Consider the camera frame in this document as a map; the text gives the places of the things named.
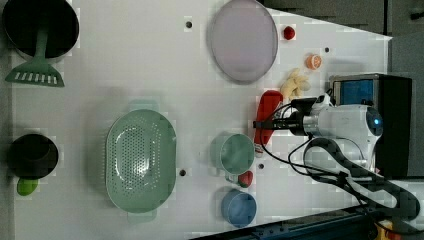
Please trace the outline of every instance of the round plate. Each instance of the round plate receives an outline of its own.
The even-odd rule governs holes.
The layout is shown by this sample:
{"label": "round plate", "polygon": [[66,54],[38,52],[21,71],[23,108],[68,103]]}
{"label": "round plate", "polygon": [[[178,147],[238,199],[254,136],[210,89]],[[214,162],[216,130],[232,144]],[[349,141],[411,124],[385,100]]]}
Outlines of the round plate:
{"label": "round plate", "polygon": [[211,48],[219,67],[232,79],[256,81],[277,55],[274,20],[255,0],[233,0],[216,15]]}

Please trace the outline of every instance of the food item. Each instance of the food item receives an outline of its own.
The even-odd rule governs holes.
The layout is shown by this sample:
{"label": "food item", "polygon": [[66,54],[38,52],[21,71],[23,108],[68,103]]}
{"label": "food item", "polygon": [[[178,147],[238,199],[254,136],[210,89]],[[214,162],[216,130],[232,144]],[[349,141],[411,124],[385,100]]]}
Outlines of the food item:
{"label": "food item", "polygon": [[253,173],[251,171],[247,171],[238,176],[238,184],[243,188],[248,188],[252,184],[252,181]]}
{"label": "food item", "polygon": [[301,97],[302,91],[308,91],[311,85],[308,82],[308,77],[299,75],[300,69],[295,68],[289,78],[281,86],[280,92],[283,96],[293,100],[295,97]]}
{"label": "food item", "polygon": [[316,70],[321,66],[322,63],[322,59],[319,55],[316,54],[311,54],[307,59],[306,59],[306,66],[309,69],[312,70]]}
{"label": "food item", "polygon": [[286,27],[283,31],[283,36],[287,40],[293,39],[295,35],[296,35],[296,32],[294,31],[292,27]]}

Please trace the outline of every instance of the white table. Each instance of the white table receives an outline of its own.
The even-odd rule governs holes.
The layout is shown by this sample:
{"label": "white table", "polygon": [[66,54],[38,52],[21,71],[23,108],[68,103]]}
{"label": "white table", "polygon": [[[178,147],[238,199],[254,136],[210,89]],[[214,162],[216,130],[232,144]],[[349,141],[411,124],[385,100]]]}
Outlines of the white table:
{"label": "white table", "polygon": [[[213,168],[209,146],[223,130],[253,138],[260,96],[278,89],[308,53],[323,57],[310,74],[308,96],[323,93],[333,74],[385,73],[389,38],[340,25],[270,10],[281,32],[271,70],[250,85],[237,85],[216,66],[207,47],[207,28],[226,1],[73,1],[80,39],[63,61],[63,89],[13,85],[15,138],[37,131],[60,149],[60,162],[29,197],[15,195],[17,240],[187,239],[234,230],[221,217],[220,202],[231,187]],[[193,22],[192,29],[185,22]],[[12,65],[22,62],[16,54]],[[149,223],[130,224],[104,184],[104,141],[131,100],[155,99],[177,137],[174,192]],[[287,131],[275,133],[270,149],[282,158],[302,143]],[[295,159],[301,162],[301,151]],[[257,169],[263,163],[265,168]],[[258,211],[250,226],[356,205],[334,186],[299,176],[268,156],[252,166]]]}

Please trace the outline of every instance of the red toy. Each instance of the red toy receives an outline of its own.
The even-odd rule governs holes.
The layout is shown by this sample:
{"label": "red toy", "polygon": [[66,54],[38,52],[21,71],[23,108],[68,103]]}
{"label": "red toy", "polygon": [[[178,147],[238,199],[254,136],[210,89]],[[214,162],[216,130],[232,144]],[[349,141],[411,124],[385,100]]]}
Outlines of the red toy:
{"label": "red toy", "polygon": [[286,27],[283,31],[284,38],[287,40],[291,40],[296,35],[296,32],[292,27]]}
{"label": "red toy", "polygon": [[242,175],[238,176],[238,183],[241,187],[247,188],[252,184],[253,181],[253,173],[251,171],[247,171]]}
{"label": "red toy", "polygon": [[[278,104],[283,101],[283,95],[279,91],[268,90],[262,94],[261,100],[258,106],[258,112],[256,115],[256,121],[264,121],[270,114],[272,114],[277,108]],[[256,157],[262,157],[263,149],[261,146],[261,129],[255,130],[255,152]],[[262,142],[266,145],[272,136],[274,130],[263,129],[262,130]]]}

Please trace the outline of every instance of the red bottle cap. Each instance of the red bottle cap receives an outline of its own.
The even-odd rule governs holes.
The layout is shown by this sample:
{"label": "red bottle cap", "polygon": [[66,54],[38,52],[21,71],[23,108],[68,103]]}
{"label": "red bottle cap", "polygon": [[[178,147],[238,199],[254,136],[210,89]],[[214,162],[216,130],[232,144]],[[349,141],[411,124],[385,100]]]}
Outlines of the red bottle cap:
{"label": "red bottle cap", "polygon": [[296,32],[292,27],[286,27],[283,31],[284,38],[287,40],[291,40],[296,35]]}

